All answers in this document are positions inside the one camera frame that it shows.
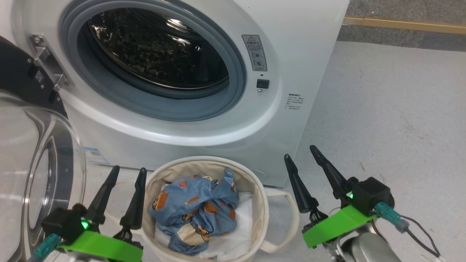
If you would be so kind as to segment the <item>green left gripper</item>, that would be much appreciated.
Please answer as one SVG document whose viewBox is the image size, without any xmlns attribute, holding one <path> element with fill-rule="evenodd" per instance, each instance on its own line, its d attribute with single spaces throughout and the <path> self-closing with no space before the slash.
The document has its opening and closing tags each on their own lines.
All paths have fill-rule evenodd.
<svg viewBox="0 0 466 262">
<path fill-rule="evenodd" d="M 105 210 L 112 189 L 118 181 L 120 166 L 113 166 L 106 180 L 100 186 L 91 201 L 86 219 L 93 225 L 103 225 Z M 135 192 L 125 215 L 120 220 L 122 230 L 114 237 L 107 237 L 90 230 L 79 230 L 79 235 L 65 233 L 59 235 L 59 249 L 70 258 L 70 262 L 141 262 L 143 248 L 139 242 L 133 241 L 131 230 L 142 227 L 144 200 L 146 192 L 147 170 L 141 168 L 135 181 Z"/>
</svg>

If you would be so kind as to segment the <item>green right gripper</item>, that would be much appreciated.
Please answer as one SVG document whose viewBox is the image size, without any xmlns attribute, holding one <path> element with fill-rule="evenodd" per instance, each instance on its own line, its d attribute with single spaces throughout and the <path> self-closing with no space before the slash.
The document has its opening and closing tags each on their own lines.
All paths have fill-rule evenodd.
<svg viewBox="0 0 466 262">
<path fill-rule="evenodd" d="M 348 181 L 338 169 L 333 166 L 315 145 L 310 146 L 310 152 L 318 166 L 323 169 L 332 187 L 335 199 L 341 199 L 348 194 L 350 191 L 348 189 Z M 289 154 L 284 155 L 284 162 L 299 212 L 302 214 L 308 213 L 310 219 L 315 219 L 318 213 L 319 202 L 309 193 L 298 174 L 296 164 Z M 303 233 L 303 239 L 307 247 L 311 249 L 359 228 L 375 218 L 376 215 L 366 216 L 353 206 L 344 207 Z"/>
</svg>

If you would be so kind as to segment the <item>blue bear print garment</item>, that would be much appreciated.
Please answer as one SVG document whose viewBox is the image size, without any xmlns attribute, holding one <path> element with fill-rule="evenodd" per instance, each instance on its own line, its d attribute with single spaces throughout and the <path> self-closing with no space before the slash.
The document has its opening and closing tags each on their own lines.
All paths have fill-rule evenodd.
<svg viewBox="0 0 466 262">
<path fill-rule="evenodd" d="M 169 237 L 168 249 L 197 255 L 213 237 L 236 229 L 239 201 L 233 173 L 225 168 L 220 179 L 194 174 L 166 185 L 149 211 L 157 229 Z"/>
</svg>

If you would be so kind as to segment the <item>round glass washing machine door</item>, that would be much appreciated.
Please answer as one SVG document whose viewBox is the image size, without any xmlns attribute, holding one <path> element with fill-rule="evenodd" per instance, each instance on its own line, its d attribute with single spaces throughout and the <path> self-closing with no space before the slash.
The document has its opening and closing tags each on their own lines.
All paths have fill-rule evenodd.
<svg viewBox="0 0 466 262">
<path fill-rule="evenodd" d="M 26 262 L 41 222 L 83 201 L 86 164 L 46 71 L 0 36 L 0 262 Z"/>
</svg>

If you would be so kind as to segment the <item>cream fabric laundry basket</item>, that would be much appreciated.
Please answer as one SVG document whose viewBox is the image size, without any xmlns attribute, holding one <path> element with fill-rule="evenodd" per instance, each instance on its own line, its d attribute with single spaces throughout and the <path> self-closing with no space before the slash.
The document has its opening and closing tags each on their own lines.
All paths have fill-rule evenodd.
<svg viewBox="0 0 466 262">
<path fill-rule="evenodd" d="M 156 227 L 155 219 L 150 214 L 150 206 L 153 200 L 161 193 L 162 189 L 179 179 L 188 178 L 194 174 L 201 174 L 212 179 L 220 179 L 224 175 L 224 169 L 231 170 L 238 192 L 250 192 L 252 200 L 252 239 L 249 252 L 235 260 L 223 262 L 252 262 L 259 249 L 267 253 L 276 253 L 286 247 L 296 236 L 300 227 L 300 214 L 298 207 L 287 192 L 264 188 L 255 174 L 232 160 L 216 156 L 190 156 L 177 159 L 158 168 L 148 177 L 145 188 L 144 212 L 140 234 L 145 240 L 145 245 L 150 247 L 161 262 L 216 262 L 213 259 L 202 259 L 193 255 L 184 255 L 168 249 L 169 237 Z M 283 196 L 289 202 L 290 208 L 285 209 L 289 214 L 290 228 L 287 236 L 280 245 L 274 245 L 266 241 L 266 233 L 269 225 L 268 197 Z"/>
</svg>

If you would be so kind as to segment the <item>white front-load washing machine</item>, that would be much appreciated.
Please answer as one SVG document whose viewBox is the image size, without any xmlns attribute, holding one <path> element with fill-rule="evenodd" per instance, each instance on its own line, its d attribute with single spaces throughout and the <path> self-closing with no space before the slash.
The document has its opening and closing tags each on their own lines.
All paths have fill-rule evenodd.
<svg viewBox="0 0 466 262">
<path fill-rule="evenodd" d="M 0 0 L 0 36 L 32 58 L 45 37 L 81 148 L 110 166 L 218 156 L 281 187 L 350 1 Z M 267 72 L 241 35 L 260 36 Z"/>
</svg>

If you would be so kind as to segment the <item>metal door hinge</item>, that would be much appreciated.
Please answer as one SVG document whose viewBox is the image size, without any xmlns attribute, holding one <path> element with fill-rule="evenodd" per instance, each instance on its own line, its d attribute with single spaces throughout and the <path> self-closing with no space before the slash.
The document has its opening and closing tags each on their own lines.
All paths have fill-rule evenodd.
<svg viewBox="0 0 466 262">
<path fill-rule="evenodd" d="M 53 83 L 54 90 L 58 92 L 62 88 L 72 87 L 74 83 L 56 58 L 55 52 L 45 37 L 43 35 L 30 35 L 29 38 L 35 50 L 34 64 L 45 70 Z"/>
</svg>

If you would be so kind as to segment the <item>blue white energy label sticker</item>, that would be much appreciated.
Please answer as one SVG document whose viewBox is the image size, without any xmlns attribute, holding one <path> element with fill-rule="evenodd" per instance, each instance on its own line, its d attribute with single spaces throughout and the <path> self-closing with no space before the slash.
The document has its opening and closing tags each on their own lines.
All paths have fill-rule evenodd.
<svg viewBox="0 0 466 262">
<path fill-rule="evenodd" d="M 89 163 L 100 164 L 100 165 L 110 165 L 110 163 L 105 159 L 102 153 L 96 148 L 92 147 L 83 147 L 86 160 Z"/>
</svg>

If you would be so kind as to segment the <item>grey warning label sticker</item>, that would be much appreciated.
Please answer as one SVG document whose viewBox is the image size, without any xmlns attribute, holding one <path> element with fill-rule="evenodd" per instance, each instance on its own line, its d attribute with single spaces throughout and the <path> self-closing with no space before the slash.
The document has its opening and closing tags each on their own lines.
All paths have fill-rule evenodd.
<svg viewBox="0 0 466 262">
<path fill-rule="evenodd" d="M 266 55 L 259 35 L 241 35 L 246 45 L 253 71 L 267 72 Z"/>
</svg>

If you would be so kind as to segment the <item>tan wooden floor strip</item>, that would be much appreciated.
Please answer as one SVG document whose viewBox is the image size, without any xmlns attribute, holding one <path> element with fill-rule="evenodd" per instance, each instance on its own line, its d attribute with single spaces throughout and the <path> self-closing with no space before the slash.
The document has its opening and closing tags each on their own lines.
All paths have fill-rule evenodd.
<svg viewBox="0 0 466 262">
<path fill-rule="evenodd" d="M 343 25 L 358 25 L 372 28 L 390 28 L 400 30 L 466 35 L 466 24 L 451 24 L 432 21 L 400 20 L 380 17 L 346 15 Z"/>
</svg>

